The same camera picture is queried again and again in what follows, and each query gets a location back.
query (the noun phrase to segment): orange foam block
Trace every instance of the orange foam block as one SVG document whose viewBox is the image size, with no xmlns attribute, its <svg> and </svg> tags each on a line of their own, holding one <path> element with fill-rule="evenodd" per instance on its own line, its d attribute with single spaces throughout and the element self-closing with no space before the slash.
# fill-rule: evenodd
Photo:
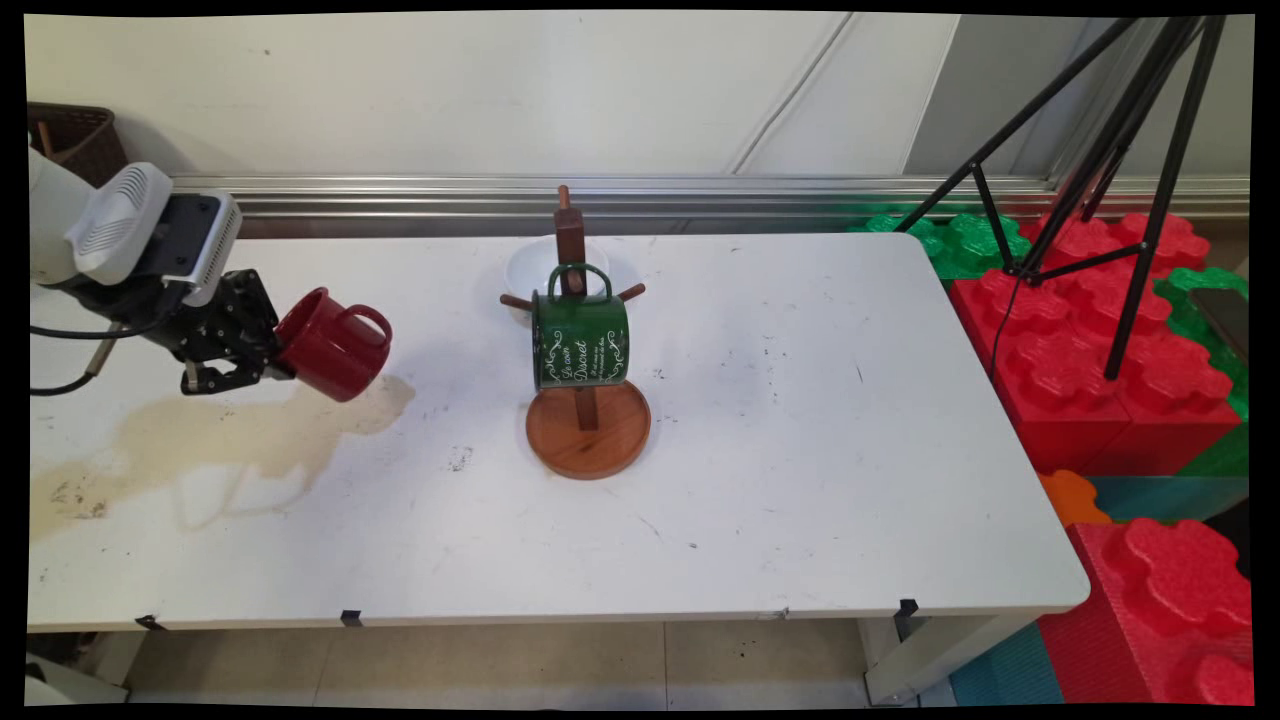
<svg viewBox="0 0 1280 720">
<path fill-rule="evenodd" d="M 1111 516 L 1098 510 L 1093 503 L 1098 497 L 1093 483 L 1070 470 L 1059 470 L 1052 475 L 1039 475 L 1044 495 L 1053 503 L 1057 519 L 1064 528 L 1075 523 L 1110 523 Z"/>
</svg>

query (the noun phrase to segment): table leg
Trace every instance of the table leg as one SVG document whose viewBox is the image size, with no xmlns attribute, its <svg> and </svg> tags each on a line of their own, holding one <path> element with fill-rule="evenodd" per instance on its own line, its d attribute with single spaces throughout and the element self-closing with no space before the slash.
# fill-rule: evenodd
<svg viewBox="0 0 1280 720">
<path fill-rule="evenodd" d="M 1038 615 L 1029 614 L 929 618 L 882 657 L 877 655 L 884 648 L 864 646 L 870 667 L 867 670 L 868 700 L 872 705 L 901 705 L 1034 623 L 1036 618 Z"/>
</svg>

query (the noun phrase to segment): white wall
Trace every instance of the white wall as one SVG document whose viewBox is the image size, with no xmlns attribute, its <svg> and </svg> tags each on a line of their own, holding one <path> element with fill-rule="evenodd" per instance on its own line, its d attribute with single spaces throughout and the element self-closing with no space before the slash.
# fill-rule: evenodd
<svg viewBox="0 0 1280 720">
<path fill-rule="evenodd" d="M 723 173 L 841 18 L 27 15 L 27 94 L 170 173 Z M 744 172 L 901 172 L 956 18 L 855 17 Z"/>
</svg>

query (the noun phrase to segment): black cable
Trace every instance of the black cable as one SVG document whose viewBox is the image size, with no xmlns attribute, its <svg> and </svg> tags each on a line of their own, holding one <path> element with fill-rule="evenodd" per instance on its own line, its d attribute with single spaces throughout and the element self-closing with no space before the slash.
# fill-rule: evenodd
<svg viewBox="0 0 1280 720">
<path fill-rule="evenodd" d="M 155 320 L 142 325 L 141 328 L 128 328 L 124 331 L 104 331 L 104 332 L 77 332 L 77 331 L 55 331 L 50 328 L 40 328 L 31 325 L 31 334 L 38 334 L 44 337 L 56 337 L 59 340 L 120 340 L 125 337 L 134 337 L 143 333 L 148 333 L 169 319 L 169 314 L 164 314 Z"/>
<path fill-rule="evenodd" d="M 95 378 L 95 375 L 92 375 L 90 373 L 84 373 L 83 375 L 79 377 L 78 380 L 76 380 L 73 383 L 68 383 L 68 384 L 60 386 L 60 387 L 33 387 L 33 388 L 31 388 L 31 395 L 33 397 L 51 397 L 51 396 L 55 396 L 55 395 L 67 395 L 68 392 L 72 392 L 72 391 L 76 391 L 76 389 L 79 389 L 82 387 L 84 387 L 93 378 Z"/>
<path fill-rule="evenodd" d="M 1018 279 L 1014 282 L 1014 292 L 1009 293 L 1009 307 L 1005 310 L 1005 318 L 1000 320 L 1000 327 L 996 328 L 996 340 L 991 341 L 991 366 L 987 368 L 987 379 L 996 382 L 996 351 L 1000 350 L 1000 333 L 1005 332 L 1005 323 L 1009 322 L 1009 316 L 1014 314 L 1014 299 L 1018 297 L 1018 288 L 1023 284 L 1024 273 L 1018 273 Z"/>
<path fill-rule="evenodd" d="M 148 333 L 173 316 L 178 311 L 182 304 L 182 299 L 186 297 L 187 291 L 191 290 L 191 283 L 169 283 L 164 287 L 160 293 L 160 302 L 156 313 L 156 319 L 147 323 L 146 325 L 129 328 L 124 331 L 104 331 L 104 332 L 79 332 L 79 331 L 55 331 L 50 328 L 41 328 L 37 325 L 31 325 L 31 334 L 38 334 L 44 337 L 56 337 L 59 340 L 120 340 L 125 337 L 134 337 L 143 333 Z"/>
</svg>

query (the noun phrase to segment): tripod leg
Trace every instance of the tripod leg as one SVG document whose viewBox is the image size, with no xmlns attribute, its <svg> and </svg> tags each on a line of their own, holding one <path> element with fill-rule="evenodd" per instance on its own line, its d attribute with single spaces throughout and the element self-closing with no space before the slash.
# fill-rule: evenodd
<svg viewBox="0 0 1280 720">
<path fill-rule="evenodd" d="M 1120 164 L 1124 163 L 1124 156 L 1129 152 L 1129 147 L 1133 145 L 1135 137 L 1138 137 L 1138 131 L 1142 129 L 1142 124 L 1147 122 L 1147 115 L 1151 113 L 1151 108 L 1156 104 L 1156 99 L 1160 97 L 1160 91 L 1165 87 L 1165 81 L 1169 79 L 1169 74 L 1174 70 L 1174 65 L 1178 59 L 1183 56 L 1183 53 L 1196 41 L 1196 37 L 1204 29 L 1204 24 L 1201 26 L 1183 42 L 1178 53 L 1174 55 L 1172 60 L 1165 64 L 1164 72 L 1144 92 L 1144 97 L 1138 102 L 1140 108 L 1138 115 L 1130 122 L 1129 127 L 1120 135 L 1120 140 L 1116 143 L 1115 152 L 1107 159 L 1107 165 L 1102 170 L 1102 177 L 1098 179 L 1098 184 L 1094 186 L 1093 192 L 1089 193 L 1088 202 L 1084 204 L 1084 210 L 1080 213 L 1080 220 L 1089 222 L 1093 219 L 1093 214 L 1098 211 L 1098 205 L 1102 204 L 1102 199 L 1107 195 L 1107 188 L 1111 187 L 1111 181 L 1116 179 L 1116 173 L 1120 170 Z"/>
<path fill-rule="evenodd" d="M 1178 110 L 1174 135 L 1169 140 L 1169 154 L 1165 155 L 1165 167 L 1160 172 L 1156 199 L 1151 204 L 1151 215 L 1147 218 L 1147 232 L 1142 237 L 1144 247 L 1138 255 L 1133 278 L 1129 281 L 1129 292 L 1125 295 L 1124 310 L 1120 313 L 1120 324 L 1116 327 L 1116 337 L 1111 342 L 1111 355 L 1107 356 L 1103 375 L 1108 380 L 1120 375 L 1120 363 L 1124 360 L 1124 351 L 1129 345 L 1129 336 L 1133 333 L 1133 323 L 1138 316 L 1138 304 L 1142 301 L 1142 291 L 1146 288 L 1147 275 L 1151 273 L 1151 263 L 1156 258 L 1160 232 L 1165 227 L 1165 215 L 1169 213 L 1169 202 L 1174 196 L 1174 186 L 1178 184 L 1178 173 L 1183 167 L 1183 156 L 1187 155 L 1187 143 L 1190 141 L 1192 128 L 1196 126 L 1196 113 L 1204 96 L 1210 70 L 1213 69 L 1213 55 L 1217 53 L 1217 42 L 1222 37 L 1225 23 L 1226 19 L 1222 15 L 1213 15 L 1204 23 L 1204 36 L 1196 53 L 1192 77 L 1187 81 L 1187 92 L 1183 95 L 1183 105 Z"/>
<path fill-rule="evenodd" d="M 1134 20 L 1135 18 L 1120 18 L 1116 22 L 1111 23 L 1111 27 L 1108 27 L 1106 32 L 1098 36 L 1098 38 L 1094 40 L 1093 44 L 1084 50 L 1084 53 L 1080 53 L 1080 55 L 1076 59 L 1071 60 L 1065 68 L 1062 68 L 1062 72 L 1059 73 L 1057 77 L 1053 78 L 1053 81 L 1050 82 L 1048 86 L 1044 87 L 1044 90 L 1039 91 L 1039 94 L 1036 97 L 1032 97 L 1030 102 L 1028 102 L 1027 106 L 1019 110 L 1016 115 L 1014 115 L 1007 123 L 1005 123 L 1005 127 L 996 131 L 996 135 L 991 136 L 991 140 L 983 143 L 983 146 L 979 147 L 978 151 L 974 152 L 972 158 L 965 160 L 964 164 L 960 165 L 960 169 L 951 173 L 951 177 L 943 181 L 943 183 L 937 190 L 934 190 L 933 193 L 929 195 L 924 200 L 924 202 L 920 204 L 919 208 L 916 208 L 910 215 L 904 218 L 902 222 L 899 223 L 896 228 L 893 228 L 893 232 L 906 232 L 911 229 L 911 225 L 914 225 L 916 220 L 923 218 L 924 214 L 932 210 L 933 206 L 937 205 L 940 200 L 942 200 L 943 197 L 947 196 L 948 192 L 955 190 L 955 187 L 960 184 L 960 181 L 963 181 L 965 177 L 969 176 L 969 168 L 972 164 L 982 163 L 983 160 L 987 159 L 987 156 L 995 152 L 997 147 L 1004 145 L 1004 142 L 1009 140 L 1010 136 L 1018 132 L 1018 128 L 1023 127 L 1023 124 L 1027 123 L 1027 120 L 1029 120 L 1032 115 L 1034 115 L 1041 108 L 1043 108 L 1046 102 L 1052 100 L 1053 96 L 1059 94 L 1059 91 L 1066 87 L 1066 83 L 1071 82 L 1075 78 L 1075 76 L 1080 74 L 1080 70 L 1087 68 L 1089 63 L 1094 60 L 1094 58 L 1101 55 L 1102 51 L 1110 47 L 1111 44 L 1115 42 L 1117 37 L 1124 35 L 1124 31 L 1129 29 L 1129 26 L 1132 26 Z"/>
<path fill-rule="evenodd" d="M 1198 22 L 1198 17 L 1169 18 L 1165 22 L 1165 27 L 1161 28 L 1160 35 L 1156 37 L 1147 56 L 1143 58 L 1133 79 L 1129 81 L 1129 86 L 1125 87 L 1120 101 L 1116 102 L 1102 129 L 1098 131 L 1098 136 L 1093 140 L 1093 145 L 1089 146 L 1089 151 L 1066 181 L 1066 186 L 1062 188 L 1061 195 L 1059 195 L 1057 204 L 1053 205 L 1053 210 L 1044 222 L 1044 228 L 1041 229 L 1039 237 L 1036 238 L 1036 245 L 1027 254 L 1023 268 L 1032 272 L 1039 270 L 1041 264 L 1044 263 L 1044 255 L 1053 243 L 1053 238 L 1057 237 L 1059 231 L 1066 224 L 1066 219 L 1079 206 L 1080 199 L 1084 196 L 1084 190 L 1093 178 L 1098 177 L 1102 164 L 1115 150 L 1120 133 L 1129 127 L 1130 119 L 1144 97 L 1144 91 L 1161 77 L 1166 63 L 1172 64 L 1176 61 L 1175 51 L 1183 46 L 1183 41 L 1190 36 Z"/>
</svg>

